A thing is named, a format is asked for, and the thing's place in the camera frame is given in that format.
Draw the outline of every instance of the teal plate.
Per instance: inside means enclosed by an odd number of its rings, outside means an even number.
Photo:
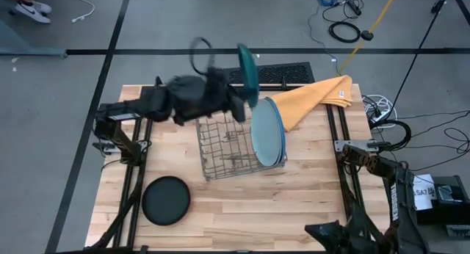
[[[243,85],[245,89],[255,91],[256,94],[248,98],[248,105],[252,109],[258,103],[259,97],[259,81],[258,69],[255,65],[255,60],[250,50],[243,44],[238,44],[238,60],[242,70]]]

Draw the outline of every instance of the stack of plates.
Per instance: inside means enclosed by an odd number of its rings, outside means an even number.
[[[286,157],[286,135],[281,115],[271,98],[258,101],[251,115],[251,142],[259,162],[274,166]]]

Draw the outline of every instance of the wooden tabletop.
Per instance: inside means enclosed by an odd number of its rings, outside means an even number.
[[[139,98],[141,88],[125,85],[120,101]],[[261,92],[261,96],[276,93]],[[351,139],[371,139],[357,84],[352,86],[352,99],[352,106],[345,109]],[[341,139],[338,112],[333,109]],[[134,121],[123,124],[129,137],[133,127]],[[286,134],[289,160],[281,168],[206,181],[195,122],[183,127],[172,120],[154,123],[151,141],[143,188],[158,177],[177,176],[188,184],[192,205],[180,222],[168,227],[150,223],[140,209],[136,249],[146,244],[151,250],[323,250],[304,232],[304,226],[337,219],[345,224],[328,117],[322,104]],[[107,161],[114,159],[119,155],[109,156]],[[95,243],[116,217],[125,172],[126,166],[119,163],[104,169],[86,245]],[[382,179],[365,169],[359,172],[359,179],[367,213],[384,231],[389,215]],[[124,225],[123,244],[127,227]]]

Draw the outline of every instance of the yellow towel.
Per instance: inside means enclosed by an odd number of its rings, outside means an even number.
[[[341,76],[274,95],[284,130],[293,129],[317,104],[351,106],[352,84],[351,77]]]

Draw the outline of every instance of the plate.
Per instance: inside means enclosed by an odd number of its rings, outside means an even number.
[[[142,196],[142,211],[155,225],[172,225],[188,212],[191,194],[180,178],[164,176],[152,181]]]
[[[251,115],[251,142],[259,162],[270,167],[278,162],[282,139],[278,115],[272,104],[260,99]]]
[[[282,158],[286,155],[286,133],[284,132],[284,124],[282,124],[281,113],[279,112],[278,106],[276,106],[276,102],[269,97],[265,99],[271,103],[278,116],[279,132],[281,133],[281,154],[279,155],[278,162],[281,162]]]
[[[243,84],[245,88],[256,92],[255,95],[251,95],[248,98],[248,105],[250,108],[253,108],[258,103],[259,97],[258,69],[256,68],[253,55],[243,44],[238,44],[238,60],[242,70]]]

